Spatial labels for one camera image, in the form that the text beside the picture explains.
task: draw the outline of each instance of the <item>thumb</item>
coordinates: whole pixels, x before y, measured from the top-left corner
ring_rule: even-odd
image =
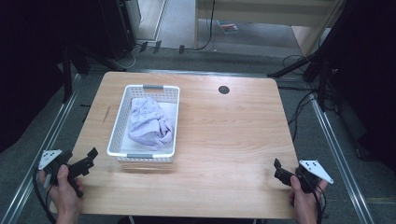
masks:
[[[291,182],[291,187],[293,188],[294,192],[301,190],[300,180],[297,178],[297,176],[292,175],[290,178],[290,182]]]
[[[67,168],[66,165],[61,165],[59,168],[57,178],[58,178],[58,184],[61,186],[65,183],[67,183],[67,176],[69,175],[69,169]]]

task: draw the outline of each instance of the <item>black controller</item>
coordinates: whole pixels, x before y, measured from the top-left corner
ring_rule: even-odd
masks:
[[[290,178],[294,174],[283,169],[278,159],[275,159],[274,166],[276,168],[275,177],[279,179],[284,185],[291,186]],[[295,175],[300,180],[301,189],[304,193],[311,193],[313,190],[315,190],[315,187],[319,182],[319,178],[309,173],[301,164],[295,170]]]
[[[78,161],[72,165],[68,165],[67,162],[69,159],[73,156],[72,152],[70,150],[67,150],[63,152],[61,155],[56,157],[52,162],[50,162],[43,170],[46,173],[46,175],[50,175],[50,183],[52,185],[58,185],[58,179],[57,179],[57,174],[59,171],[59,168],[61,167],[62,164],[65,164],[68,166],[69,169],[69,175],[67,176],[67,180],[69,184],[73,187],[73,189],[76,191],[76,194],[79,198],[82,197],[83,193],[82,191],[78,190],[78,186],[75,182],[75,178],[79,175],[87,175],[89,174],[89,169],[93,167],[93,160],[95,157],[98,155],[98,151],[94,147],[88,154],[87,157],[82,159],[81,161]]]

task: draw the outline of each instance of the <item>black circular hole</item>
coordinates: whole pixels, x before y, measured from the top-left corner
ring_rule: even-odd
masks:
[[[219,92],[222,94],[227,94],[228,92],[230,92],[230,88],[226,87],[226,86],[220,86],[219,87]]]

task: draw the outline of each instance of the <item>light purple cloth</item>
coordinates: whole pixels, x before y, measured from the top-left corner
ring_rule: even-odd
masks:
[[[129,124],[128,137],[152,149],[159,150],[173,139],[171,121],[151,97],[132,100]]]

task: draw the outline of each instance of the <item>gray carpet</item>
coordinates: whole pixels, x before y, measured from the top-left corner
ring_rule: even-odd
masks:
[[[128,71],[178,70],[200,71],[205,74],[206,72],[217,72],[228,73],[231,76],[265,77],[265,74],[273,73],[282,68],[281,58],[265,56],[197,51],[187,51],[179,55],[178,51],[172,49],[162,49],[157,54],[153,54],[152,49],[148,49],[142,53],[135,52],[134,56],[136,57],[135,65],[128,68]],[[92,103],[103,75],[108,71],[107,68],[97,62],[91,60],[89,62],[92,67],[91,72],[88,75],[83,75],[78,97],[53,148],[73,148],[83,125],[82,121],[88,112],[88,107],[81,105]],[[129,55],[119,63],[127,66],[132,62],[133,59]],[[296,76],[288,76],[279,79],[277,82],[278,86],[304,88],[304,83],[297,81]],[[286,116],[290,119],[297,104],[306,95],[306,91],[280,90],[280,95]],[[63,90],[60,89],[33,120],[20,141],[0,154],[0,201],[2,202],[0,204],[0,217],[7,211],[18,185],[44,141],[47,131],[61,107],[62,97]],[[351,169],[356,174],[364,194],[367,194],[367,198],[371,199],[369,204],[376,222],[391,223],[395,219],[393,211],[396,208],[395,193],[392,191],[392,187],[395,186],[395,178],[392,178],[390,170],[380,162],[363,162],[356,159],[353,146],[342,122],[333,112],[329,112],[329,116],[334,123],[337,134],[340,135],[341,145],[345,146],[345,154],[351,163]],[[318,159],[334,179],[334,184],[326,190],[327,217],[323,220],[323,223],[360,223],[326,138],[316,119],[313,107],[307,105],[298,120],[298,133],[294,141],[298,159]],[[290,133],[293,130],[293,126],[290,126]],[[120,216],[82,215],[80,223],[117,223],[119,218]],[[32,193],[17,223],[46,223],[46,221],[45,214]],[[294,223],[294,221],[271,219],[267,220],[267,223]]]

